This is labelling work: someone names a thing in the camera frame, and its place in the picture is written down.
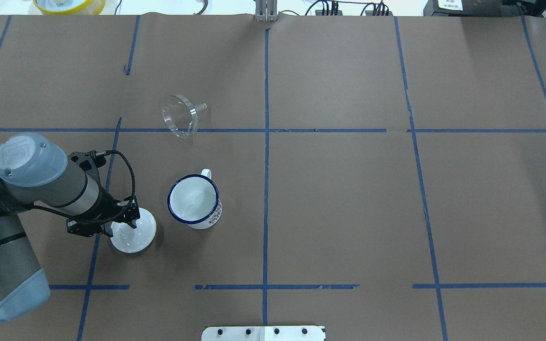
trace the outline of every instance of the mug handle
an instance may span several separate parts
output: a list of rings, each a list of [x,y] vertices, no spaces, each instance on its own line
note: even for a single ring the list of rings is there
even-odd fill
[[[208,179],[211,179],[211,178],[212,178],[212,171],[209,170],[209,169],[207,169],[207,168],[206,168],[206,169],[203,169],[203,170],[201,171],[201,174],[202,174],[204,177],[208,178]]]

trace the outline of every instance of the white enamel mug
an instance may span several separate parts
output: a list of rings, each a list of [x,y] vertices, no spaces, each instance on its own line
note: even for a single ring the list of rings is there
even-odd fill
[[[207,229],[218,222],[223,204],[212,182],[212,171],[204,169],[201,174],[187,175],[176,181],[167,196],[167,208],[178,222],[193,229]]]

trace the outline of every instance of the yellow container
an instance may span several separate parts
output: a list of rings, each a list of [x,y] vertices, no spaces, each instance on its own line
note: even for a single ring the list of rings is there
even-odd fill
[[[99,15],[106,0],[67,0],[57,6],[53,0],[33,0],[44,15]]]

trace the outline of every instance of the metal clamp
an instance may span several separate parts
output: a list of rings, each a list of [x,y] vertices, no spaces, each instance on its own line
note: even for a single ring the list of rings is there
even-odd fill
[[[277,21],[277,0],[256,0],[256,21]]]

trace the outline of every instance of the metal plate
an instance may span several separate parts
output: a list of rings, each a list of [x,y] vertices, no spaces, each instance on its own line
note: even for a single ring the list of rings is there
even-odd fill
[[[209,327],[201,341],[325,341],[324,326]]]

